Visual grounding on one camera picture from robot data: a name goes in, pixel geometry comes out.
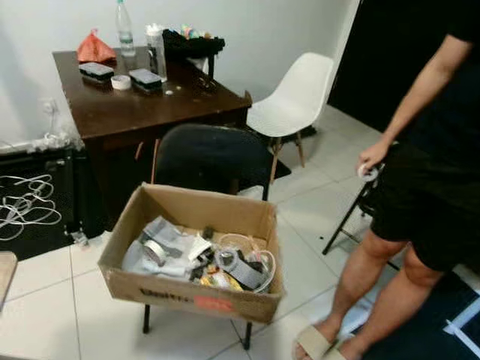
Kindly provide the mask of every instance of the knee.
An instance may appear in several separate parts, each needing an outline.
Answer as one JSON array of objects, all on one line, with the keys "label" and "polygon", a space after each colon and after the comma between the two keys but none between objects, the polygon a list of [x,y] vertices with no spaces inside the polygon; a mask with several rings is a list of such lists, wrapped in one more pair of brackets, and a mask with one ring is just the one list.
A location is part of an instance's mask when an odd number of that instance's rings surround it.
[{"label": "knee", "polygon": [[368,230],[360,246],[371,257],[387,262],[399,253],[406,244],[406,242],[401,241],[387,241]]},{"label": "knee", "polygon": [[420,287],[434,287],[442,278],[443,273],[426,266],[411,247],[403,260],[403,270],[408,279]]}]

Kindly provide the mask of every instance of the plastic bag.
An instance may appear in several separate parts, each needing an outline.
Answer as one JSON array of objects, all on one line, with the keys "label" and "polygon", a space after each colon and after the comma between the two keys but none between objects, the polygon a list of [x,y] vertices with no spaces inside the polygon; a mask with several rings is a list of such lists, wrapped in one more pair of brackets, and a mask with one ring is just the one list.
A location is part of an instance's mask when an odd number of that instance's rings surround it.
[{"label": "plastic bag", "polygon": [[116,58],[115,51],[100,40],[96,34],[97,29],[94,28],[78,46],[76,56],[79,62],[106,62]]}]

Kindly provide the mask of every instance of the plastic water bottle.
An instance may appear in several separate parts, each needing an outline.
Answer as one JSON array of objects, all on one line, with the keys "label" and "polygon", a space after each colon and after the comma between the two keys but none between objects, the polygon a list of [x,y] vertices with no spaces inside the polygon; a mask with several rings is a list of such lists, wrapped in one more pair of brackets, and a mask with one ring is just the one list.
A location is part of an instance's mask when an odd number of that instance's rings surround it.
[{"label": "plastic water bottle", "polygon": [[151,24],[145,27],[147,37],[148,58],[150,71],[157,74],[162,83],[167,81],[167,64],[165,62],[164,27]]},{"label": "plastic water bottle", "polygon": [[116,25],[118,39],[120,40],[120,50],[123,56],[135,56],[134,37],[132,35],[132,23],[128,16],[127,8],[123,0],[117,0],[117,18]]}]

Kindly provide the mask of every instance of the wooden surface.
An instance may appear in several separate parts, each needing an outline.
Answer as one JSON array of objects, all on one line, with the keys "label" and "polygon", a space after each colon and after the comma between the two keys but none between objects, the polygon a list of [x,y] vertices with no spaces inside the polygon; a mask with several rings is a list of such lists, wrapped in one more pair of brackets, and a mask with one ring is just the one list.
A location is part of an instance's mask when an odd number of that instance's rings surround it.
[{"label": "wooden surface", "polygon": [[7,297],[15,268],[17,267],[17,257],[10,251],[0,252],[0,310]]},{"label": "wooden surface", "polygon": [[[125,61],[117,52],[115,74],[147,68],[146,48],[137,48],[136,58]],[[78,70],[77,53],[54,52],[62,88],[76,127],[83,140],[141,132],[160,131],[164,125],[200,119],[212,114],[247,109],[251,100],[239,97],[218,82],[212,92],[203,90],[200,77],[206,75],[192,64],[167,62],[168,81],[159,94],[145,94],[135,88],[114,90],[84,80]],[[173,91],[172,95],[164,94]]]},{"label": "wooden surface", "polygon": [[[145,47],[137,48],[132,59],[122,58],[119,50],[115,51],[117,62],[110,65],[115,74],[149,69]],[[114,160],[109,159],[113,150],[122,151],[128,146],[161,139],[168,130],[185,122],[244,127],[252,104],[250,97],[239,97],[218,82],[214,82],[211,91],[206,91],[201,79],[208,77],[188,62],[168,61],[168,81],[163,84],[162,92],[145,94],[134,87],[119,91],[110,83],[98,85],[85,80],[73,51],[54,52],[53,58],[76,128],[94,167],[109,218],[108,230],[113,228],[129,195],[140,184],[125,189],[125,174],[113,174]]]}]

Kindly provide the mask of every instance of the white tile floor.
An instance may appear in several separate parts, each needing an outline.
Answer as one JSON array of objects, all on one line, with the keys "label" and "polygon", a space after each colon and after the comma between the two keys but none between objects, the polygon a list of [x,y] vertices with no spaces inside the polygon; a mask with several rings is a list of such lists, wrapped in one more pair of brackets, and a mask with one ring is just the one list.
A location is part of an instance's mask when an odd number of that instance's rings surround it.
[{"label": "white tile floor", "polygon": [[[142,334],[143,307],[111,299],[98,271],[106,233],[89,248],[72,245],[19,264],[0,313],[0,354],[52,360],[290,360],[297,333],[328,313],[338,276],[356,246],[341,235],[327,256],[321,254],[362,186],[353,168],[358,153],[378,136],[327,106],[319,134],[304,141],[306,168],[299,166],[293,144],[280,153],[292,175],[273,184],[270,199],[278,204],[287,294],[271,325],[254,326],[250,351],[239,343],[244,322],[159,307],[152,308],[151,333]],[[347,227],[362,234],[368,222],[357,212]],[[386,270],[380,283],[393,274]],[[378,289],[350,311],[345,332],[365,319]]]}]

